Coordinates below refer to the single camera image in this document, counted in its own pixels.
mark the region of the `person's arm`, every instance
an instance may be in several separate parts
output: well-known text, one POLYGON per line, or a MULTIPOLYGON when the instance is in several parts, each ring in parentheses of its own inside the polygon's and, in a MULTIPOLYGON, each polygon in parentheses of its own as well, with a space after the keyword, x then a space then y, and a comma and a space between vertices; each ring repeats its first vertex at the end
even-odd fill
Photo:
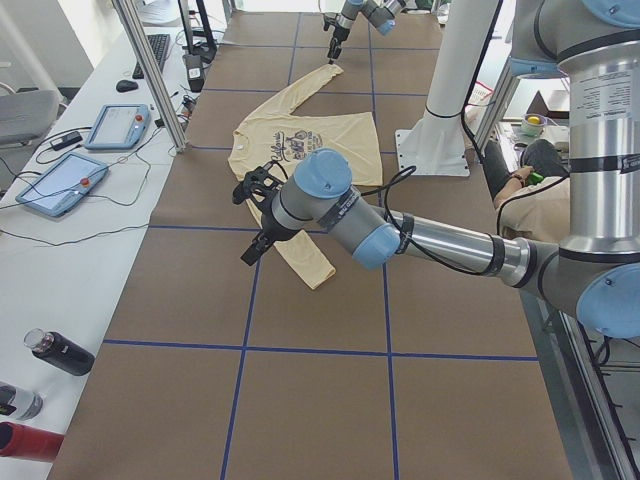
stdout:
POLYGON ((498 192, 493 199, 493 206, 497 209, 506 202, 511 195, 526 186, 527 178, 533 172, 533 167, 522 167, 511 174, 511 178, 507 180, 502 190, 498 192))

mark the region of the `bottle cap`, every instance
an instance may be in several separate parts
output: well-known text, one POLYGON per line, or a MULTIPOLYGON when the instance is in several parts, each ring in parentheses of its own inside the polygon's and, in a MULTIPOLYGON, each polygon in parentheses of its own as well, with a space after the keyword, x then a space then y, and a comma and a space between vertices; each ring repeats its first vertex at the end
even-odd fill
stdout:
POLYGON ((24 346, 33 350, 44 340, 46 333, 39 328, 34 328, 24 336, 24 346))

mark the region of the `wristwatch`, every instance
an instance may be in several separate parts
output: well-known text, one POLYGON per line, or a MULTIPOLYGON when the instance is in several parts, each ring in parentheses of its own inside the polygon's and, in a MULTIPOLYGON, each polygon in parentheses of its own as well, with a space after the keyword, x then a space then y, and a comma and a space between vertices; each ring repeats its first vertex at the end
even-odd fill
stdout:
POLYGON ((523 188, 527 186, 527 182, 522 177, 522 175, 520 175, 519 173, 512 173, 511 174, 511 178, 516 178, 516 179, 520 180, 520 185, 522 185, 523 188))

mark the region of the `label sticker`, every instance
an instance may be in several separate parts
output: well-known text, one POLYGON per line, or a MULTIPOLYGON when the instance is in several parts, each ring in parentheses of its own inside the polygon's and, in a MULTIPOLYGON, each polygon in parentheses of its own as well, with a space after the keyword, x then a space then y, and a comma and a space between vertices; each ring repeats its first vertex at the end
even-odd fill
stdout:
POLYGON ((633 87, 637 91, 640 83, 639 71, 634 68, 606 73, 572 83, 572 109, 569 116, 571 126, 606 120, 639 119, 637 111, 640 107, 633 102, 633 87))
POLYGON ((16 407, 7 403, 0 403, 0 415, 11 415, 16 411, 16 407))
POLYGON ((627 155, 622 157, 620 173, 631 173, 640 170, 640 155, 627 155))

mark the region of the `tablet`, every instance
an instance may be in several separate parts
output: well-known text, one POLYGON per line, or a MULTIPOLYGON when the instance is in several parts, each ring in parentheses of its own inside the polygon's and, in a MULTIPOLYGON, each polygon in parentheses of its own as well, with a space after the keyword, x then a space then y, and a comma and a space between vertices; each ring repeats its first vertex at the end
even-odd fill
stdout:
POLYGON ((149 123, 146 105, 105 105, 84 143, 87 150, 128 150, 140 141, 149 123))
POLYGON ((50 217, 59 217, 75 207, 108 169, 106 163, 68 152, 24 189, 16 201, 50 217))

